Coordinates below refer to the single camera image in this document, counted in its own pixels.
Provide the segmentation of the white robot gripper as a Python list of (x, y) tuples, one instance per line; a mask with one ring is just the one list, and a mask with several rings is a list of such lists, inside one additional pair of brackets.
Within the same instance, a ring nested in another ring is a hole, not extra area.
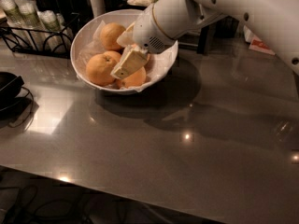
[(151, 4), (117, 38), (120, 46), (127, 47), (110, 74), (124, 79), (145, 66), (135, 58), (134, 41), (149, 53), (159, 54), (176, 42), (178, 32), (178, 10), (160, 3)]

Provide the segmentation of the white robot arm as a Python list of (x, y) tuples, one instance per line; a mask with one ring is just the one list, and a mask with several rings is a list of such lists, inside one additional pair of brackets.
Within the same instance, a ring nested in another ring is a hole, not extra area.
[(231, 16), (257, 35), (299, 74), (299, 0), (158, 0), (118, 38), (159, 54), (188, 31)]

